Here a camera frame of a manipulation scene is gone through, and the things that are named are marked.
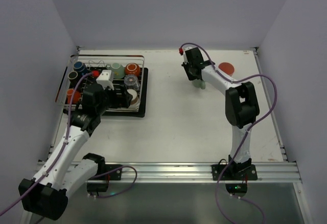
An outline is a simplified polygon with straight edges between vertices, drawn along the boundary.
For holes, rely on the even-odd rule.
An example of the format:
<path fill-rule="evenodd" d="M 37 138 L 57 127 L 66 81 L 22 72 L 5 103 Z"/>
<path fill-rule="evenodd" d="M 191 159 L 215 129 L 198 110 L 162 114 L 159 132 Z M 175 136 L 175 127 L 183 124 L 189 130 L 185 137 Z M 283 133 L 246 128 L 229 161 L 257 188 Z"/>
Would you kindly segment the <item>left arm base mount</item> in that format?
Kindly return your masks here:
<path fill-rule="evenodd" d="M 119 181 L 122 175 L 121 166 L 121 164 L 104 164 L 100 166 L 100 169 L 97 171 L 96 175 L 94 176 L 94 179 L 104 181 Z M 110 173 L 99 177 L 99 175 L 107 172 Z"/>

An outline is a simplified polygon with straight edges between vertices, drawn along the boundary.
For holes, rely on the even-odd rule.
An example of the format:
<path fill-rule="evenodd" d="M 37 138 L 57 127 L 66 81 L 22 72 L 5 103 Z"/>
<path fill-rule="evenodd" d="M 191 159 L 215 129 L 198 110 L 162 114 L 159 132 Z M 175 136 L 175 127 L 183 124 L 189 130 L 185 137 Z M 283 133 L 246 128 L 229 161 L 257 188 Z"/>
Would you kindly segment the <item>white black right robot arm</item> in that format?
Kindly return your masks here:
<path fill-rule="evenodd" d="M 225 167 L 216 165 L 217 173 L 234 177 L 252 165 L 250 126 L 260 113 L 255 87 L 251 82 L 237 84 L 227 74 L 218 74 L 209 60 L 205 61 L 198 47 L 181 47 L 182 67 L 193 86 L 205 89 L 211 84 L 225 97 L 225 116 L 232 126 L 232 147 Z"/>

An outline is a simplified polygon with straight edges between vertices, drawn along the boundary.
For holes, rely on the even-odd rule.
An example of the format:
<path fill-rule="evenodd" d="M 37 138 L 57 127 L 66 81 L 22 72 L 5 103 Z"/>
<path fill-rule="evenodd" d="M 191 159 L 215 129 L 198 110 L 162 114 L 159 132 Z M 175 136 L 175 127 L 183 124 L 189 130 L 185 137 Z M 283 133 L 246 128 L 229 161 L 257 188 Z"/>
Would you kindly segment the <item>clear glass cup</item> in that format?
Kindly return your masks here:
<path fill-rule="evenodd" d="M 124 77 L 124 85 L 127 89 L 135 91 L 139 91 L 141 86 L 138 77 L 134 74 L 128 74 Z"/>

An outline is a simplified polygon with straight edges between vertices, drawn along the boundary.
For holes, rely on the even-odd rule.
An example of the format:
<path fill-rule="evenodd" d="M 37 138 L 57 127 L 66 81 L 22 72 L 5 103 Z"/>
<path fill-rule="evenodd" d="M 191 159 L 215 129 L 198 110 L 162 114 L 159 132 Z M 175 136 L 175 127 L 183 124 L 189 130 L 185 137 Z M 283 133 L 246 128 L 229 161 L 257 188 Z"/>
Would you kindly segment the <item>pink plastic cup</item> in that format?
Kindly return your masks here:
<path fill-rule="evenodd" d="M 228 62 L 222 62 L 218 65 L 219 69 L 226 73 L 229 76 L 232 76 L 234 74 L 235 68 L 232 64 Z"/>

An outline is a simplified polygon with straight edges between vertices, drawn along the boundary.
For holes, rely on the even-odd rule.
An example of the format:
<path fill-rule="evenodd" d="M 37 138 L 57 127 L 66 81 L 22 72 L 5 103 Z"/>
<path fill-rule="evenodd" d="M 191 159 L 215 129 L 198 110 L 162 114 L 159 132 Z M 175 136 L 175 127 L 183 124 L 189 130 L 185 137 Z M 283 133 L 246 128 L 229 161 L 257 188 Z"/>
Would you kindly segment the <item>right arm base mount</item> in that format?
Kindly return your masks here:
<path fill-rule="evenodd" d="M 219 161 L 218 164 L 211 165 L 212 169 L 212 177 L 214 181 L 217 181 L 219 175 L 224 170 L 225 166 L 228 162 L 225 159 Z M 256 181 L 258 180 L 258 175 L 256 171 L 256 167 L 252 164 L 251 159 L 247 160 L 244 163 L 235 163 L 232 164 L 224 170 L 221 180 L 224 181 L 241 181 L 241 180 L 250 180 Z"/>

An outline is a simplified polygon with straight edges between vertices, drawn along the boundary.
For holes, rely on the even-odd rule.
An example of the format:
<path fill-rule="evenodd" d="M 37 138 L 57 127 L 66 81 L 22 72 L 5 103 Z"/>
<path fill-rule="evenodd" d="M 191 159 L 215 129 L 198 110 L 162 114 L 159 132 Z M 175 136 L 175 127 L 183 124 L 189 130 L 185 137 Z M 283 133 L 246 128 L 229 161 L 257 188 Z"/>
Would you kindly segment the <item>large green mug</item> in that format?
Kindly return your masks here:
<path fill-rule="evenodd" d="M 200 89 L 202 89 L 202 90 L 206 88 L 205 81 L 203 81 L 203 80 L 193 80 L 193 81 L 192 81 L 192 85 L 193 85 L 195 88 L 200 88 Z"/>

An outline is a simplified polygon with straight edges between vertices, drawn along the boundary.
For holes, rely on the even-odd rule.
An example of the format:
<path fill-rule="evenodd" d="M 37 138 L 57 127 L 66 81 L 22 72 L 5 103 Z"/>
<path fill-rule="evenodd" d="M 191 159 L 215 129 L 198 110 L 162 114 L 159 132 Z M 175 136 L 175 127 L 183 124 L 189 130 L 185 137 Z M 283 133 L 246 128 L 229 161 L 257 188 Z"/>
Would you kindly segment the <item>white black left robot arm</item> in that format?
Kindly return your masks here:
<path fill-rule="evenodd" d="M 26 211 L 57 220 L 69 198 L 88 179 L 104 173 L 105 159 L 95 154 L 87 154 L 72 171 L 68 168 L 100 124 L 101 116 L 111 108 L 128 108 L 131 100 L 124 85 L 118 91 L 98 83 L 84 89 L 82 107 L 69 114 L 66 132 L 52 155 L 30 180 L 23 179 L 18 187 Z"/>

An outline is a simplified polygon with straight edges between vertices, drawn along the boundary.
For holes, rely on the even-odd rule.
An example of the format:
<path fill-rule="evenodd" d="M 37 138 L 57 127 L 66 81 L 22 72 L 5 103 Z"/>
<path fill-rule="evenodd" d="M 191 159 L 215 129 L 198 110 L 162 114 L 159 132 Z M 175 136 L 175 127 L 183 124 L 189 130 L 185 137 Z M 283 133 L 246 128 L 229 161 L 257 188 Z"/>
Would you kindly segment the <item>white brown cup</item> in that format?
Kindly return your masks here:
<path fill-rule="evenodd" d="M 130 102 L 129 109 L 137 109 L 139 107 L 140 101 L 137 92 L 133 89 L 128 89 L 127 92 L 132 95 L 132 100 Z"/>

